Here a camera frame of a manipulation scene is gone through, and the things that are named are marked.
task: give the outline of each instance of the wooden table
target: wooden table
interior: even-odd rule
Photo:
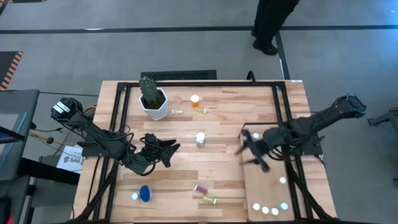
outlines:
[[[117,84],[118,82],[105,81],[101,87],[94,123],[103,129],[109,128]],[[293,117],[309,116],[303,83],[286,81],[286,87]],[[276,182],[280,176],[286,176],[283,162],[267,158],[271,172],[265,174],[258,166],[239,165],[242,157],[252,157],[249,151],[242,156],[233,154],[239,147],[237,136],[245,122],[277,122],[270,87],[174,86],[164,87],[164,91],[169,98],[169,110],[183,110],[183,114],[169,113],[160,121],[151,120],[139,105],[140,89],[132,88],[126,124],[135,134],[132,143],[139,149],[143,145],[138,139],[145,133],[154,133],[159,139],[177,139],[181,147],[173,156],[170,168],[166,169],[159,163],[155,171],[147,177],[141,177],[119,166],[112,222],[245,222],[247,219],[294,219],[289,188],[287,184],[280,185]],[[200,96],[200,106],[208,108],[207,114],[193,110],[190,102],[193,94]],[[279,101],[284,111],[281,94]],[[118,122],[121,110],[122,103],[119,105]],[[270,127],[261,125],[245,128],[262,134]],[[195,135],[200,131],[206,134],[206,144],[203,147],[195,144]],[[302,156],[302,161],[309,191],[325,211],[335,217],[324,167],[313,156]],[[81,213],[86,206],[95,162],[96,158],[84,161],[74,203],[76,214]],[[100,171],[101,166],[98,166],[92,195],[96,192]],[[137,192],[144,184],[154,191],[152,201],[144,203],[132,200],[132,193]],[[206,203],[200,194],[193,192],[196,184],[208,188],[209,194],[218,199],[217,204]],[[106,192],[100,218],[104,217],[107,195]],[[300,211],[305,217],[302,196],[298,196]],[[251,209],[254,201],[270,209],[278,203],[286,202],[289,209],[280,210],[278,216],[263,215]]]

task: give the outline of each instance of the plant pot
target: plant pot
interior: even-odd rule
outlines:
[[[163,102],[162,106],[160,106],[159,109],[153,110],[153,109],[145,108],[145,106],[142,102],[144,100],[143,95],[141,95],[138,99],[139,103],[141,104],[142,109],[145,111],[145,113],[148,115],[148,117],[152,118],[155,121],[165,118],[167,116],[167,113],[169,112],[169,99],[167,98],[166,93],[163,91],[162,88],[157,88],[157,89],[162,92],[162,94],[165,98],[165,101]]]

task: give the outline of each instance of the cactus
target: cactus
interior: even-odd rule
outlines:
[[[159,107],[163,102],[160,93],[156,89],[155,81],[148,77],[143,77],[139,80],[141,93],[144,96],[148,106]]]

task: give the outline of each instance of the concrete floor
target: concrete floor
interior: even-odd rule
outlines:
[[[134,27],[251,26],[256,0],[48,0],[8,4],[0,30]],[[302,0],[285,26],[397,25],[395,0]],[[367,104],[366,117],[398,105],[398,29],[284,30],[291,79],[303,80],[312,110],[351,93]],[[97,95],[103,80],[136,80],[141,72],[217,69],[219,79],[282,79],[278,56],[251,47],[249,32],[0,35],[0,50],[24,56],[10,89]],[[41,95],[34,121],[57,128],[49,110],[62,95]],[[73,96],[85,106],[94,96]],[[56,137],[65,138],[66,133]],[[326,172],[342,220],[396,223],[398,140],[389,124],[366,118],[340,121],[322,131]],[[53,149],[30,141],[25,156]],[[63,222],[70,205],[37,210],[33,223]]]

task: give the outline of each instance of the person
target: person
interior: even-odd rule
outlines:
[[[275,55],[278,49],[272,39],[293,12],[299,0],[259,0],[256,20],[251,35],[256,38],[253,47],[266,55]]]

